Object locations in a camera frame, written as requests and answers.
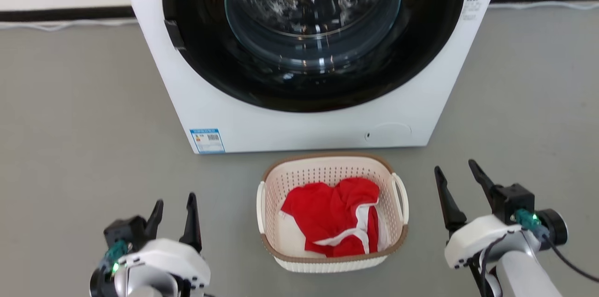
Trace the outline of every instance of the basket handle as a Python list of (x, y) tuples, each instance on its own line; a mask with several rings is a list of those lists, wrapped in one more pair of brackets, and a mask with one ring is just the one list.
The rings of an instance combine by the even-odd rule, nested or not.
[(261, 234), (264, 234), (264, 182), (260, 182), (258, 185), (258, 192), (256, 194), (256, 217), (258, 220), (258, 230)]
[[(408, 194), (406, 192), (406, 188), (404, 187), (404, 182), (402, 182), (400, 177), (396, 173), (391, 174), (391, 176), (392, 176), (393, 182), (395, 182), (395, 185), (400, 190), (400, 195), (397, 195), (397, 193), (395, 193), (395, 201), (397, 203), (397, 209), (398, 209), (398, 211), (401, 209), (401, 211), (399, 211), (399, 213), (402, 214), (402, 216), (404, 217), (404, 225), (407, 225), (408, 220), (410, 220), (410, 205), (408, 204)], [(400, 198), (399, 197), (402, 197), (402, 205), (401, 206), (400, 206)]]

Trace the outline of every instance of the white plastic basket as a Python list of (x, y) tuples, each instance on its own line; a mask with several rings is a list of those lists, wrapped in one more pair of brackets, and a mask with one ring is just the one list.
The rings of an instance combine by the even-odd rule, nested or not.
[[(379, 186), (376, 209), (387, 227), (391, 246), (377, 253), (331, 258), (299, 257), (298, 252), (289, 252), (286, 243), (293, 240), (288, 233), (280, 232), (278, 222), (287, 194), (311, 182), (335, 186), (340, 180), (354, 176)], [(382, 158), (362, 153), (328, 153), (289, 158), (272, 165), (258, 186), (256, 214), (264, 246), (281, 267), (293, 272), (344, 272), (379, 265), (402, 246), (408, 232), (409, 205), (402, 180)]]

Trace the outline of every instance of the black cable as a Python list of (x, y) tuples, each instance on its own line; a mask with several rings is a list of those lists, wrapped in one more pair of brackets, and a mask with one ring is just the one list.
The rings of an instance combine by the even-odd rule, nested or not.
[(505, 239), (505, 237), (507, 236), (507, 234), (504, 234), (502, 237), (496, 239), (495, 241), (491, 242), (489, 244), (489, 246), (485, 249), (485, 253), (483, 254), (483, 260), (481, 263), (481, 289), (482, 289), (482, 297), (486, 297), (486, 280), (485, 280), (485, 275), (486, 275), (486, 263), (489, 260), (489, 254), (490, 251), (492, 250), (493, 246), (495, 246), (496, 244), (498, 244), (499, 242), (501, 242), (503, 239)]
[(545, 238), (545, 241), (547, 241), (549, 246), (551, 246), (551, 248), (554, 250), (555, 254), (558, 257), (560, 257), (560, 259), (563, 261), (563, 263), (565, 263), (568, 267), (570, 267), (572, 270), (576, 271), (580, 275), (590, 279), (593, 282), (599, 283), (599, 277), (595, 277), (595, 276), (592, 276), (591, 274), (588, 274), (588, 272), (585, 272), (582, 269), (579, 269), (578, 267), (576, 267), (576, 265), (573, 265), (571, 261), (568, 261), (568, 259), (566, 259), (565, 256), (563, 256), (563, 254), (560, 252), (560, 250), (558, 250), (558, 248), (554, 245), (554, 243), (551, 242), (551, 240), (549, 239), (549, 237), (547, 237), (547, 235), (543, 235), (543, 238)]

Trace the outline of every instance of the washing machine door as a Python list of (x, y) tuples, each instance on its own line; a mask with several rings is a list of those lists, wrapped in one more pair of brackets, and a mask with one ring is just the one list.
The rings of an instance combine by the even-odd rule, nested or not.
[(317, 112), (395, 90), (443, 48), (463, 0), (163, 0), (173, 45), (222, 92)]

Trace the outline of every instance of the washing machine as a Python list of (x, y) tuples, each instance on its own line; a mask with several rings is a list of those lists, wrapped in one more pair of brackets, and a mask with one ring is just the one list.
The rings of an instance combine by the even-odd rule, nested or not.
[(210, 154), (426, 145), (489, 1), (131, 3)]

